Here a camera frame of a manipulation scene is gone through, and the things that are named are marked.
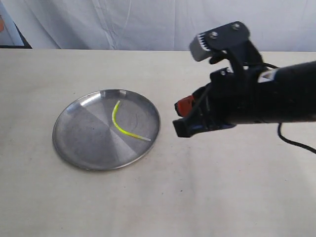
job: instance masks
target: table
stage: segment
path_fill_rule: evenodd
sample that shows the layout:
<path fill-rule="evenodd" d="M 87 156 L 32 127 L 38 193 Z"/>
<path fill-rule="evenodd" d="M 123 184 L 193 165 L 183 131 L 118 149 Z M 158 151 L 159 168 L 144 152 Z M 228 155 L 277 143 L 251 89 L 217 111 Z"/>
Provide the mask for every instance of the table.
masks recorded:
<path fill-rule="evenodd" d="M 282 142 L 276 124 L 176 137 L 173 104 L 209 82 L 188 52 L 0 50 L 1 237 L 313 237 L 316 156 Z M 265 52 L 278 66 L 316 53 Z M 111 172 L 63 162 L 53 125 L 101 89 L 149 98 L 161 132 L 145 158 Z M 285 136 L 316 147 L 316 123 Z"/>

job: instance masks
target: metal plate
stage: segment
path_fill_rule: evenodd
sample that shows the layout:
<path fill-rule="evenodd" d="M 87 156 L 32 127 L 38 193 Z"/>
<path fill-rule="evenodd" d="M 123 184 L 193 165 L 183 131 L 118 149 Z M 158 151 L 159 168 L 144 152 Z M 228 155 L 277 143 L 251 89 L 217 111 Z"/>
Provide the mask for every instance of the metal plate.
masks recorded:
<path fill-rule="evenodd" d="M 150 141 L 125 135 L 115 127 L 112 112 L 118 100 L 117 124 Z M 111 170 L 145 155 L 159 129 L 159 113 L 147 98 L 126 90 L 102 90 L 76 100 L 62 112 L 54 126 L 53 144 L 60 157 L 73 165 Z"/>

